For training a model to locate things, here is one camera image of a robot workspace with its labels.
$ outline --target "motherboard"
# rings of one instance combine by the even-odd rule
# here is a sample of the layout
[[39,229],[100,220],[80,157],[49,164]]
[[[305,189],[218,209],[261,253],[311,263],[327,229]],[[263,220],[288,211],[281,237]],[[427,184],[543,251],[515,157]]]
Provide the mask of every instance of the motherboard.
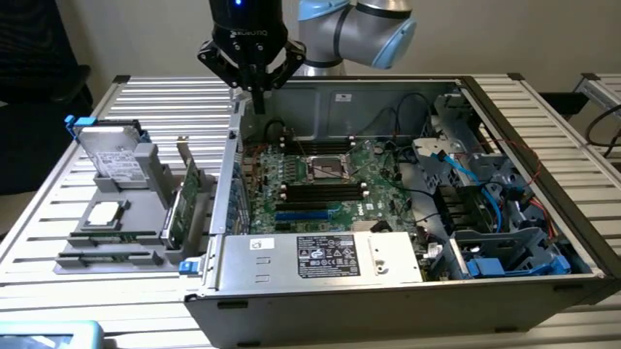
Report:
[[269,145],[246,167],[249,234],[413,231],[408,196],[380,174],[389,152],[376,140]]

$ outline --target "side panel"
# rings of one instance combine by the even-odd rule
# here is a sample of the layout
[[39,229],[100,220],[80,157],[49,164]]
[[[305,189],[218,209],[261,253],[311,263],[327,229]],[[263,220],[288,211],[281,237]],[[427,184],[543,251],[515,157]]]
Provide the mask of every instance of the side panel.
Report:
[[604,284],[596,279],[502,282],[491,286],[212,298],[186,302],[185,306],[210,344],[225,349],[526,331]]

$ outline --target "green circuit board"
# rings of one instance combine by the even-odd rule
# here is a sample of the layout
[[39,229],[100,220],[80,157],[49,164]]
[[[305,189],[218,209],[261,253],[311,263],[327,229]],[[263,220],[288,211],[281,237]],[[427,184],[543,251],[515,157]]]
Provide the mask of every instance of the green circuit board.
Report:
[[[367,231],[368,225],[384,220],[393,231],[413,231],[412,216],[408,212],[400,212],[407,200],[407,193],[393,188],[379,175],[379,169],[387,155],[375,155],[375,141],[364,141],[344,156],[317,156],[323,159],[340,157],[347,174],[343,178],[325,175],[323,178],[312,178],[308,171],[313,167],[308,164],[305,156],[285,156],[277,148],[269,147],[257,157],[254,165],[253,184],[250,185],[252,217],[249,225],[250,234],[265,233],[301,233],[301,232],[337,232]],[[359,183],[367,184],[368,196],[360,201],[329,201],[328,220],[296,220],[287,221],[289,229],[276,231],[275,205],[284,202],[279,197],[279,189],[283,183],[288,185]],[[393,201],[395,210],[389,209]]]

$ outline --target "metal rail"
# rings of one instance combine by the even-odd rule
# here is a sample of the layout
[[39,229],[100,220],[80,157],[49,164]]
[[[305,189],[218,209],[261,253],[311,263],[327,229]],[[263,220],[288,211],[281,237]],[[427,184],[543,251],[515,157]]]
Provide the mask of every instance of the metal rail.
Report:
[[[621,253],[621,191],[608,169],[584,152],[566,123],[522,81],[503,75],[476,81],[536,151],[554,178]],[[189,136],[196,162],[217,174],[228,126],[228,89],[205,78],[130,78],[114,84],[94,115],[138,119],[160,148],[161,162],[180,169],[173,142]],[[74,146],[0,246],[0,321],[97,320],[117,348],[209,348],[178,302],[176,273],[54,275],[94,186],[93,167]],[[621,347],[621,295],[570,308],[527,333],[323,345],[320,348],[592,348]]]

